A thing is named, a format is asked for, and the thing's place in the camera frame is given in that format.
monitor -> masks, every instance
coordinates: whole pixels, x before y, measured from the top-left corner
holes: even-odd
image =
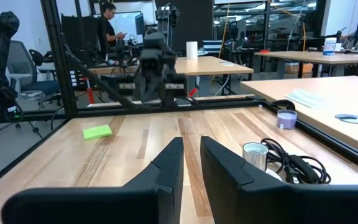
[[[79,18],[75,16],[62,15],[62,32],[65,35],[65,42],[70,49],[79,55],[78,52],[83,49],[81,38],[78,37],[80,23]],[[85,42],[92,49],[98,49],[98,19],[92,16],[82,17],[82,23],[85,31]]]
[[[137,35],[144,35],[145,34],[145,27],[144,27],[144,17],[143,13],[139,14],[135,17],[135,23],[136,23],[136,34]]]

computer screen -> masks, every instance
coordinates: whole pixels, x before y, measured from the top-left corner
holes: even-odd
[[[122,187],[30,189],[3,206],[4,224],[179,224],[183,140],[175,138]]]
[[[82,17],[82,21],[85,32],[85,42],[88,46],[98,49],[98,19],[92,16],[86,16]],[[78,37],[79,29],[80,23],[78,17],[62,15],[62,31],[64,33],[65,42],[70,49],[76,53],[83,49],[81,39]]]
[[[215,224],[358,223],[358,185],[287,184],[209,137],[200,153]]]
[[[135,23],[136,23],[136,33],[137,33],[137,35],[144,35],[145,34],[145,27],[144,27],[143,13],[135,17]]]

black chair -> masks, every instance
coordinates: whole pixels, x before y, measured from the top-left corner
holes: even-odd
[[[36,67],[42,66],[43,63],[53,63],[53,58],[50,52],[46,53],[45,55],[42,55],[40,52],[32,49],[30,49],[29,52],[31,55],[31,59]],[[56,81],[55,68],[38,68],[38,70],[40,73],[46,73],[47,77],[52,74],[53,80]]]
[[[7,60],[8,78],[20,97],[44,101],[57,100],[60,105],[59,84],[57,81],[38,82],[38,73],[29,53],[22,42],[12,40]]]

wooden tabletop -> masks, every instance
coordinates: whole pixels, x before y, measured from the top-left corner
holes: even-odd
[[[198,57],[193,60],[181,57],[177,59],[175,68],[177,73],[186,74],[188,76],[242,74],[254,72],[251,68],[227,62],[212,56]],[[126,72],[134,73],[136,69],[137,66],[128,67]],[[90,70],[97,75],[109,75],[111,74],[112,68],[92,68]],[[113,71],[113,74],[122,72],[123,70],[117,68]]]
[[[0,179],[0,209],[28,188],[122,186],[178,136],[185,145],[180,223],[213,223],[201,172],[202,136],[238,155],[244,143],[270,137],[290,154],[318,158],[332,184],[358,184],[357,166],[300,131],[276,128],[275,122],[274,114],[258,107],[73,119]],[[113,136],[84,141],[83,129],[104,124]]]
[[[255,53],[255,55],[284,58],[290,60],[323,63],[328,65],[358,63],[358,54],[335,54],[334,56],[324,56],[322,52],[269,52],[269,53]]]
[[[299,88],[321,95],[327,106],[312,109],[295,103],[298,117],[316,128],[358,148],[358,124],[342,122],[337,114],[358,115],[358,77],[302,78],[242,82],[253,94],[268,100],[281,100]]]

man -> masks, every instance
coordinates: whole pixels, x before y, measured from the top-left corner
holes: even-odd
[[[246,39],[246,33],[244,31],[240,32],[240,39],[236,41],[236,48],[242,47],[242,43]]]
[[[110,2],[106,2],[102,5],[102,10],[102,16],[98,21],[98,37],[101,55],[105,57],[108,53],[108,48],[114,47],[117,43],[117,39],[125,38],[125,34],[120,32],[116,35],[114,28],[112,28],[112,25],[109,22],[110,19],[114,18],[116,6]]]

